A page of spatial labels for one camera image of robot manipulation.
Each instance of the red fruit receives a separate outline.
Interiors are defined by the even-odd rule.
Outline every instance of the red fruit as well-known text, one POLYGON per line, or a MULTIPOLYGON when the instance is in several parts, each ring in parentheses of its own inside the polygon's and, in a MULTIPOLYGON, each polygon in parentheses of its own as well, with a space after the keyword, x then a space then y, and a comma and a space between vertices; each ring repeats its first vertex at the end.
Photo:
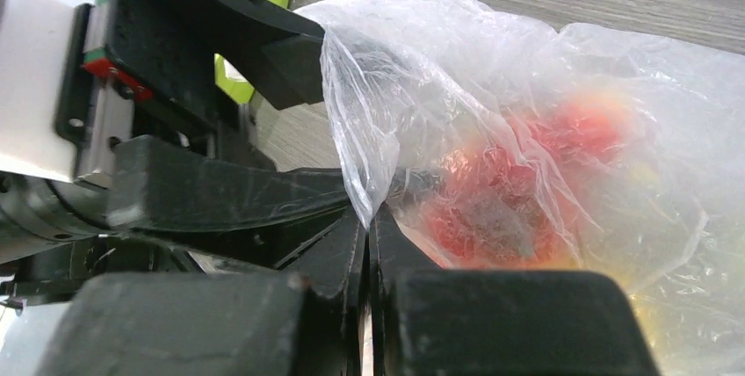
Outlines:
MULTIPOLYGON (((551 167, 541 162, 550 158, 570 184, 592 172, 582 166, 583 157, 609 162, 622 142, 619 129, 623 128, 623 118, 617 105, 567 102, 547 118, 519 119, 520 128, 527 127, 529 136, 517 131, 518 119, 512 120, 510 126, 518 135, 518 145, 528 156, 526 163, 516 164, 510 152, 486 142, 453 152, 444 160, 448 174, 440 196, 423 205, 426 231, 462 267, 571 265, 573 257, 567 241, 539 204, 537 171, 542 178, 547 171, 550 174, 551 167), (520 140, 520 134, 526 140, 520 140), (530 148, 533 141, 543 148, 542 152, 530 148)), ((554 186, 550 184, 547 190, 568 233, 581 210, 554 186)))

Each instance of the clear plastic bag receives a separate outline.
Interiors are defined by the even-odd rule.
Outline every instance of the clear plastic bag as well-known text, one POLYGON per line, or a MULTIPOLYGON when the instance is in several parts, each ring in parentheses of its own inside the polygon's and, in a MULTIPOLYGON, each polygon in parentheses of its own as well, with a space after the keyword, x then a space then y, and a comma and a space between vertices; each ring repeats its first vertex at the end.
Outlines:
POLYGON ((745 371, 745 57, 476 0, 298 13, 363 222, 387 201, 445 266, 610 274, 667 374, 745 371))

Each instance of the white metal plate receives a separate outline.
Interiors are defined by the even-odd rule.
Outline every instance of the white metal plate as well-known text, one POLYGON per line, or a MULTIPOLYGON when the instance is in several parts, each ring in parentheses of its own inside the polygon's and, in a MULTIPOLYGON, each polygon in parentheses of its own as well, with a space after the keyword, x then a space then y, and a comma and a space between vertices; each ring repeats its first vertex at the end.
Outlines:
POLYGON ((73 9, 93 0, 5 0, 0 18, 0 170, 69 182, 75 147, 54 132, 73 9))

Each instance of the robotic arm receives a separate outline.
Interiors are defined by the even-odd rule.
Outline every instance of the robotic arm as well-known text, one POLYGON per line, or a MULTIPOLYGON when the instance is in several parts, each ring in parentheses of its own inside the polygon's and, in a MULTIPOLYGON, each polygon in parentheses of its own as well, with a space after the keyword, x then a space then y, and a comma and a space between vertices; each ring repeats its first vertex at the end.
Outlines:
POLYGON ((3 4, 0 295, 75 296, 39 374, 357 375, 368 308, 375 374, 657 374, 609 279, 440 270, 385 207, 366 231, 340 170, 276 171, 214 55, 278 109, 321 102, 316 23, 265 0, 3 4))

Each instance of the red component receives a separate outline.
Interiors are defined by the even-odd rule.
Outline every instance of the red component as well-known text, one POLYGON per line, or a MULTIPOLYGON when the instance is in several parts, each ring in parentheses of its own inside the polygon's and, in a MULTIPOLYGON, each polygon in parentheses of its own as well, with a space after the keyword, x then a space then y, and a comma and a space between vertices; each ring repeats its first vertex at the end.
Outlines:
POLYGON ((134 80, 133 77, 114 67, 111 61, 106 57, 101 57, 93 61, 86 62, 83 68, 88 70, 94 76, 102 79, 108 79, 111 75, 116 77, 134 92, 134 101, 142 102, 153 97, 153 91, 146 88, 143 84, 134 80))
POLYGON ((549 117, 508 122, 524 162, 485 141, 453 152, 445 160, 449 174, 440 196, 423 205, 424 226, 457 266, 571 266, 569 244, 539 199, 553 199, 545 207, 561 217, 564 234, 570 234, 581 209, 557 184, 563 179, 577 196, 575 182, 596 172, 586 160, 608 163, 618 154, 625 111, 577 100, 559 105, 549 117))

